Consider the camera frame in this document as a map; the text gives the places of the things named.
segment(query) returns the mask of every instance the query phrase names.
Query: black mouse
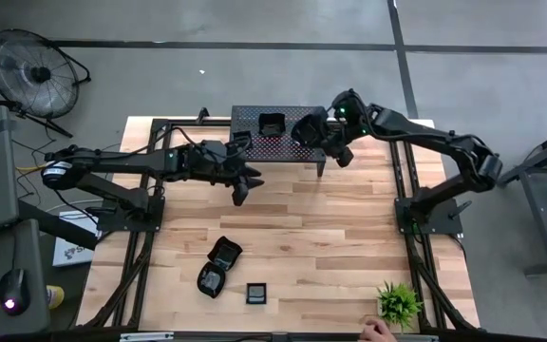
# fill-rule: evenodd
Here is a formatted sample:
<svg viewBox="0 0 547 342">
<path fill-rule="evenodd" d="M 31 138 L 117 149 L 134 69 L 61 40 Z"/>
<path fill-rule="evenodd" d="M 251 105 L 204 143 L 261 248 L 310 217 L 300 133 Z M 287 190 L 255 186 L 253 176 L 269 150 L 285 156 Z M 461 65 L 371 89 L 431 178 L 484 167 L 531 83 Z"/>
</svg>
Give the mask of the black mouse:
<svg viewBox="0 0 547 342">
<path fill-rule="evenodd" d="M 0 305 L 6 314 L 23 313 L 30 304 L 27 271 L 13 269 L 0 279 Z"/>
</svg>

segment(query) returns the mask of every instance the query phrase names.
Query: human hand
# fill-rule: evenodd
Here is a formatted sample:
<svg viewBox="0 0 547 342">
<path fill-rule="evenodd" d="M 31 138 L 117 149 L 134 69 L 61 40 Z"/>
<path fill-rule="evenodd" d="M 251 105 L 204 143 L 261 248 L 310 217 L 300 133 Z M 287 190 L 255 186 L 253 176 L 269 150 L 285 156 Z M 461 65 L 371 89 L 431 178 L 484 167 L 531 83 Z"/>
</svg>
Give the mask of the human hand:
<svg viewBox="0 0 547 342">
<path fill-rule="evenodd" d="M 389 331 L 386 322 L 381 319 L 370 319 L 362 330 L 360 342 L 397 342 L 396 337 Z"/>
</svg>

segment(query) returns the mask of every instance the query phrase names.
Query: wooden table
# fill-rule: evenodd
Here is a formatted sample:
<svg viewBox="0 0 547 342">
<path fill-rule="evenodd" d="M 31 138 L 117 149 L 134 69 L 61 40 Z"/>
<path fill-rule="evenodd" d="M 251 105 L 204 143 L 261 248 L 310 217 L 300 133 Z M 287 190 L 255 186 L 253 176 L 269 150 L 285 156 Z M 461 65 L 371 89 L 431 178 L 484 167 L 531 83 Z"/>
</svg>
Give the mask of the wooden table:
<svg viewBox="0 0 547 342">
<path fill-rule="evenodd" d="M 152 119 L 128 118 L 121 151 L 147 143 Z M 227 127 L 186 131 L 197 142 L 229 137 Z M 173 146 L 186 143 L 178 132 L 172 141 Z M 389 145 L 364 138 L 350 147 L 355 155 L 351 165 L 342 170 L 329 161 L 320 180 L 315 164 L 253 163 L 265 184 L 251 190 L 241 207 L 234 207 L 231 188 L 191 180 L 167 183 L 141 330 L 359 332 L 377 312 L 377 288 L 384 281 L 410 284 L 410 277 L 405 242 L 393 214 L 397 195 Z M 401 143 L 399 148 L 405 163 Z M 445 179 L 440 154 L 419 147 L 414 153 L 422 186 Z M 131 188 L 139 186 L 139 178 L 120 174 L 114 181 Z M 406 189 L 410 195 L 408 182 Z M 198 291 L 196 280 L 206 254 L 221 236 L 238 243 L 244 253 L 228 274 L 222 294 L 212 299 Z M 449 237 L 431 240 L 441 287 L 478 326 L 461 249 Z M 119 232 L 97 247 L 78 324 L 92 318 L 118 285 L 127 241 L 128 234 Z M 267 305 L 245 304 L 249 282 L 267 283 Z M 434 324 L 429 291 L 424 296 Z M 128 298 L 125 319 L 134 288 Z"/>
</svg>

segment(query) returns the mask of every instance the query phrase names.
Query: artificial plant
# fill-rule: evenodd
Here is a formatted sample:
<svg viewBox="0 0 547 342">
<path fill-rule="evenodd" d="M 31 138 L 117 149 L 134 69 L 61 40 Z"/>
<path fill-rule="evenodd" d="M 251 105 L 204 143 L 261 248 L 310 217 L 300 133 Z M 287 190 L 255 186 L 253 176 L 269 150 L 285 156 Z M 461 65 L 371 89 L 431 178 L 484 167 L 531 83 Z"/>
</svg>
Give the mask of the artificial plant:
<svg viewBox="0 0 547 342">
<path fill-rule="evenodd" d="M 404 283 L 394 285 L 387 283 L 384 290 L 379 291 L 380 316 L 387 324 L 400 325 L 401 331 L 411 327 L 411 320 L 423 307 L 418 302 L 415 291 Z"/>
</svg>

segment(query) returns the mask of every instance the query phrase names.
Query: gray floor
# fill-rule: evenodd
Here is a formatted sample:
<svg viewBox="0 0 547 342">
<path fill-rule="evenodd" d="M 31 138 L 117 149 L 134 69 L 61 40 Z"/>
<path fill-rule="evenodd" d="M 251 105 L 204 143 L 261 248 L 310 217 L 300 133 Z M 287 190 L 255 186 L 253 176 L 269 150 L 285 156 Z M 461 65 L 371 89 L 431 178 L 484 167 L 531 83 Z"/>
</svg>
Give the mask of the gray floor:
<svg viewBox="0 0 547 342">
<path fill-rule="evenodd" d="M 398 0 L 407 44 L 547 46 L 547 0 Z M 385 0 L 0 0 L 0 29 L 48 37 L 182 42 L 394 42 Z M 66 48 L 94 81 L 59 123 L 77 143 L 118 143 L 131 115 L 195 115 L 207 106 L 326 105 L 354 87 L 363 98 L 405 111 L 395 52 L 247 49 Z M 505 168 L 547 138 L 547 55 L 407 56 L 420 118 L 481 136 Z M 20 123 L 16 139 L 47 142 L 42 128 Z M 31 165 L 16 148 L 18 165 Z M 445 160 L 447 174 L 454 163 Z M 58 200 L 37 177 L 41 207 Z M 69 192 L 69 200 L 87 199 Z M 547 276 L 525 267 L 545 261 L 522 189 L 481 195 L 462 214 L 468 267 L 482 326 L 492 332 L 547 337 Z"/>
</svg>

